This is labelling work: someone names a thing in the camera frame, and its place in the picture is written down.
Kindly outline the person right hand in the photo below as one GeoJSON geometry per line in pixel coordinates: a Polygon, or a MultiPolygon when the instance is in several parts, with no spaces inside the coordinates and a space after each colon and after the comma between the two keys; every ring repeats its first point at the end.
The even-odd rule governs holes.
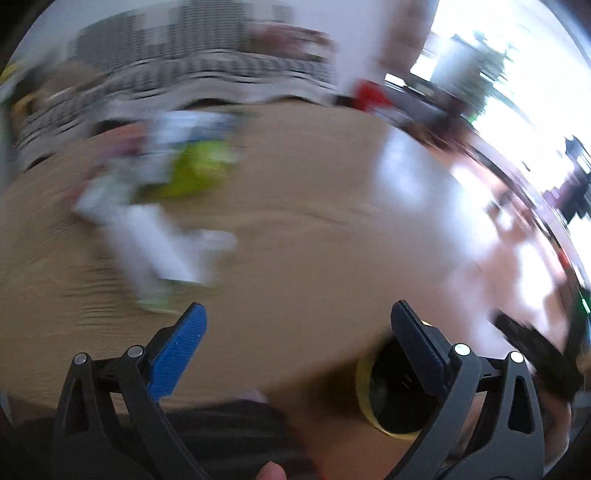
{"type": "Polygon", "coordinates": [[[567,450],[572,421],[569,402],[553,395],[545,389],[538,390],[542,412],[545,442],[545,465],[553,465],[567,450]]]}

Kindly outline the person left hand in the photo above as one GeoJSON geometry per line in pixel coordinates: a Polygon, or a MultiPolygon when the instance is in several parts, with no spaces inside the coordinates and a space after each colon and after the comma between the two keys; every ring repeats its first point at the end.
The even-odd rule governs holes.
{"type": "Polygon", "coordinates": [[[287,480],[287,473],[279,464],[270,461],[256,474],[256,480],[287,480]]]}

